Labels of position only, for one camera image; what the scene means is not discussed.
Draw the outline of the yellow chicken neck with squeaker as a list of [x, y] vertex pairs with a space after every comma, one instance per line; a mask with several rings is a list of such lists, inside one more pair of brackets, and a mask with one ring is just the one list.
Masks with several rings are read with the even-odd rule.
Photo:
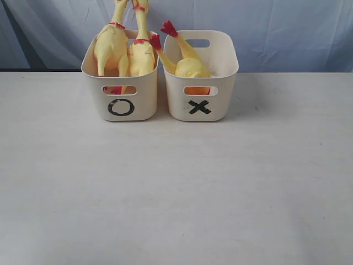
[[185, 87], [184, 91], [188, 95], [209, 95], [210, 94], [210, 87], [200, 87], [200, 86], [188, 86]]

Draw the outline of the white backdrop curtain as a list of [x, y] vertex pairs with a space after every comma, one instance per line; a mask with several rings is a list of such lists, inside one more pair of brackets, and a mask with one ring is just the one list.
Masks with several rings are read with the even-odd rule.
[[[351, 1], [150, 1], [148, 28], [218, 30], [242, 72], [351, 72]], [[78, 69], [113, 1], [2, 1], [1, 68]]]

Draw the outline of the headless yellow rubber chicken body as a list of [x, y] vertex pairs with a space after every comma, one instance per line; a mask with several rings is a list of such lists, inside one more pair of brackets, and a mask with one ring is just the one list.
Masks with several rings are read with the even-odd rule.
[[173, 37], [181, 50], [182, 59], [178, 61], [177, 64], [173, 63], [169, 57], [164, 53], [160, 35], [154, 34], [152, 38], [149, 39], [149, 43], [154, 48], [155, 52], [159, 56], [165, 70], [169, 73], [186, 78], [209, 78], [211, 74], [206, 67], [206, 64], [199, 56], [197, 51], [184, 39], [182, 38], [177, 30], [175, 29], [173, 23], [167, 20], [163, 23], [161, 31]]

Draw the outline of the yellow rubber chicken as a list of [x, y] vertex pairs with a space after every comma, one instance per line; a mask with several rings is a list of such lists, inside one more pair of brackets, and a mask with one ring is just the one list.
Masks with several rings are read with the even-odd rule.
[[134, 77], [152, 72], [155, 68], [155, 58], [147, 29], [149, 2], [145, 0], [132, 1], [132, 6], [136, 15], [138, 34], [129, 46], [127, 55], [129, 58], [129, 74]]
[[119, 77], [128, 76], [127, 46], [129, 39], [122, 23], [127, 3], [128, 0], [114, 1], [115, 10], [111, 21], [97, 35], [94, 56], [97, 61], [99, 77], [104, 77], [106, 70], [114, 69], [117, 69]]

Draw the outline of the cream bin with cross mark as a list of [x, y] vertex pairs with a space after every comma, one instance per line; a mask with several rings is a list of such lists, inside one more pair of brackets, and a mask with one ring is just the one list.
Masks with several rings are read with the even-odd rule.
[[[208, 40], [209, 46], [195, 50], [206, 64], [210, 78], [184, 78], [164, 71], [169, 112], [181, 121], [217, 121], [230, 105], [239, 69], [236, 50], [226, 33], [215, 30], [180, 30], [185, 40]], [[210, 87], [209, 95], [188, 95], [188, 86]]]

